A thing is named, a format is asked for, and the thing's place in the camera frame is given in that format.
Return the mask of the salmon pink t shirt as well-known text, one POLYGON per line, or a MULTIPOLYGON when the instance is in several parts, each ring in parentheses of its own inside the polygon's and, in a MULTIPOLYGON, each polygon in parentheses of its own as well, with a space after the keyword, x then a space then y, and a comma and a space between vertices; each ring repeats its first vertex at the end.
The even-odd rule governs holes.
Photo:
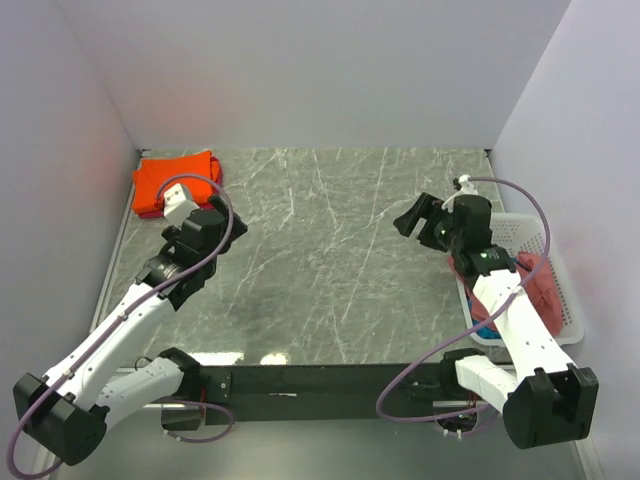
MULTIPOLYGON (((524 251, 512 258, 521 278, 525 278, 540 260, 540 255, 524 251)), ((486 308, 468 287, 464 287, 464 291, 472 324, 485 321, 489 316, 486 308)), ((549 333, 558 337, 563 329, 563 309, 548 261, 544 262, 541 270, 525 285, 525 291, 549 333)))

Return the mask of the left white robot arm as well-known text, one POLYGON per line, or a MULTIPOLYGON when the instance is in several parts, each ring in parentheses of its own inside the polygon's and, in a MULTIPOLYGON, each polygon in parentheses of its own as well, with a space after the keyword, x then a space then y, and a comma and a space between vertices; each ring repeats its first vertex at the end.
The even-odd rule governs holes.
POLYGON ((151 330, 205 286, 216 273, 218 256, 246 233, 224 192, 211 196, 209 204, 198 207, 179 186, 167 192, 165 244, 144 264, 121 303, 64 360, 41 377, 26 374, 15 384, 18 431, 58 464, 83 462, 112 427, 156 400, 192 406, 197 419, 214 409, 206 400, 213 390, 201 364, 177 348, 131 374, 114 376, 151 330))

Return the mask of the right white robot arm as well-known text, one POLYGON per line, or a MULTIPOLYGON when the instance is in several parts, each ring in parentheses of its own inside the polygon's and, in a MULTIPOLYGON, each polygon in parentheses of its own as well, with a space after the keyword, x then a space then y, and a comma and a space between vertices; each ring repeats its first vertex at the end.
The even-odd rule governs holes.
POLYGON ((529 299, 511 255, 494 243, 492 206, 476 194, 451 203, 423 193, 393 224, 405 237, 448 253, 455 272, 485 307, 515 368, 508 373, 471 350, 446 353, 439 387, 460 399, 477 394, 504 419, 520 449, 581 440, 590 433, 598 379, 562 350, 529 299))

